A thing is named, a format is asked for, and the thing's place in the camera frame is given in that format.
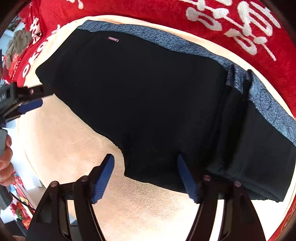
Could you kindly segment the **person's left hand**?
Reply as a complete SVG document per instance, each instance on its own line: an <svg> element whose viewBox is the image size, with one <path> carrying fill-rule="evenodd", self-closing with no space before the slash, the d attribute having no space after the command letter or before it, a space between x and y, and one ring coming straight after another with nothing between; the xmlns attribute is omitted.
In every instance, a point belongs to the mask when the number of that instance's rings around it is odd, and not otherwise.
<svg viewBox="0 0 296 241"><path fill-rule="evenodd" d="M10 186L15 181L14 166L11 163L11 159L13 157L11 144L11 137L7 135L6 147L0 158L0 184L2 186Z"/></svg>

